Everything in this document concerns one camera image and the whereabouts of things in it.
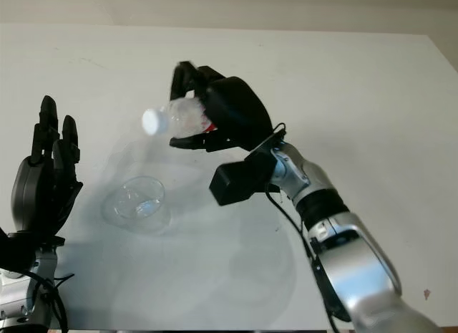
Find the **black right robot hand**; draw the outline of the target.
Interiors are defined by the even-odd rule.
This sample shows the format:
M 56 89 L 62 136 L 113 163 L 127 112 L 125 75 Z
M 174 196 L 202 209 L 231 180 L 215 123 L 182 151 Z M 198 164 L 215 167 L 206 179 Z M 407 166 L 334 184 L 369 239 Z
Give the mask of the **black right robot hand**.
M 266 108 L 241 78 L 225 77 L 209 66 L 179 62 L 174 69 L 170 98 L 184 97 L 190 90 L 216 128 L 190 137 L 173 137 L 170 146 L 209 153 L 229 148 L 251 151 L 272 135 L 273 126 Z

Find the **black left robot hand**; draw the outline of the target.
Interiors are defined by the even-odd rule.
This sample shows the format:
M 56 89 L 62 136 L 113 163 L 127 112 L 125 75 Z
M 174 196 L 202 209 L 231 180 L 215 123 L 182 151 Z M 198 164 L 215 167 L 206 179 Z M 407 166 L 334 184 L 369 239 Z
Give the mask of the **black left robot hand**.
M 21 162 L 11 194 L 16 230 L 50 239 L 67 221 L 83 183 L 75 165 L 80 160 L 77 125 L 64 118 L 58 131 L 56 102 L 44 96 L 34 126 L 31 154 Z

